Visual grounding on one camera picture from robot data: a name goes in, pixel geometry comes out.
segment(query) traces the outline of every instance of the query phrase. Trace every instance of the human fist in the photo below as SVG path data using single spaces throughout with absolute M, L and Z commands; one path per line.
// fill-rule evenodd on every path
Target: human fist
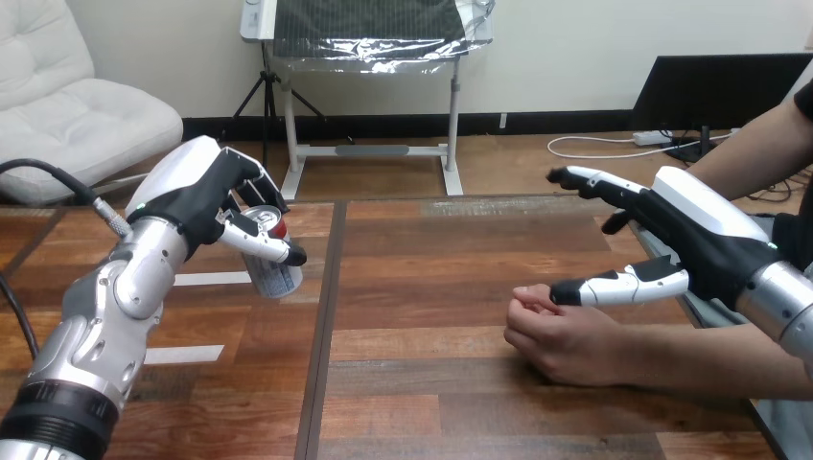
M 508 304 L 505 340 L 551 380 L 585 386 L 623 383 L 623 326 L 592 307 L 550 301 L 550 287 L 517 287 Z

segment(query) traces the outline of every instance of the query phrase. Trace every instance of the white armchair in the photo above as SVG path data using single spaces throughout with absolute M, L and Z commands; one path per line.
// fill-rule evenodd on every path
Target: white armchair
M 93 185 L 180 142 L 171 107 L 93 77 L 64 0 L 0 0 L 0 162 L 35 158 Z M 71 195 L 30 168 L 0 175 L 0 194 L 29 204 Z

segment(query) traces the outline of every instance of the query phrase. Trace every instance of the white cable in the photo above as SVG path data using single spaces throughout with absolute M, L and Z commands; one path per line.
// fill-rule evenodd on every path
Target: white cable
M 731 135 L 730 134 L 725 134 L 725 135 L 722 135 L 722 136 L 715 136 L 715 137 L 710 138 L 709 140 L 710 141 L 717 141 L 719 139 L 725 139 L 727 137 L 731 137 Z M 552 141 L 548 142 L 547 143 L 547 151 L 553 153 L 556 156 L 560 156 L 562 158 L 589 159 L 589 160 L 618 160 L 618 159 L 623 159 L 623 158 L 635 158 L 637 156 L 652 155 L 654 153 L 661 153 L 662 151 L 682 149 L 684 147 L 693 146 L 695 144 L 700 144 L 700 141 L 694 141 L 694 142 L 689 142 L 688 144 L 682 144 L 680 146 L 667 147 L 665 149 L 649 150 L 649 151 L 644 151 L 644 152 L 641 152 L 641 153 L 630 153 L 630 154 L 627 154 L 627 155 L 567 155 L 567 154 L 564 154 L 564 153 L 559 153 L 558 151 L 556 151 L 556 150 L 554 150 L 554 149 L 552 149 L 550 147 L 556 142 L 565 141 L 565 140 L 568 140 L 568 139 L 575 139 L 575 140 L 581 140 L 581 141 L 614 142 L 614 143 L 635 142 L 635 139 L 602 139 L 600 137 L 565 136 L 565 137 L 560 137 L 558 139 L 553 139 Z

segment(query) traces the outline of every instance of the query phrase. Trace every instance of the aluminum can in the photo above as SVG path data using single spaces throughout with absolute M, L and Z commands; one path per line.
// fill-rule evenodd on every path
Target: aluminum can
M 243 215 L 260 224 L 261 231 L 272 238 L 290 242 L 288 227 L 282 213 L 274 206 L 255 206 L 243 211 Z M 257 292 L 268 299 L 279 299 L 291 294 L 302 285 L 302 268 L 267 261 L 257 256 L 243 254 L 245 269 Z

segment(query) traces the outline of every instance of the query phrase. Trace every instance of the robotic arm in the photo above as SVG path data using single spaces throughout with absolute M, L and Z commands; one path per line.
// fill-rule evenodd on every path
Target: robotic arm
M 742 313 L 813 379 L 813 283 L 783 261 L 770 238 L 748 216 L 683 170 L 664 167 L 652 189 L 581 167 L 553 170 L 548 180 L 584 198 L 619 208 L 602 231 L 613 234 L 633 219 L 672 247 L 668 256 L 627 265 L 623 273 L 554 284 L 557 304 L 648 302 L 690 290 Z
M 51 333 L 0 424 L 0 460 L 98 460 L 144 364 L 174 276 L 201 244 L 222 241 L 285 265 L 305 251 L 241 214 L 285 201 L 252 158 L 200 137 L 164 158 L 136 191 L 109 255 L 64 295 Z

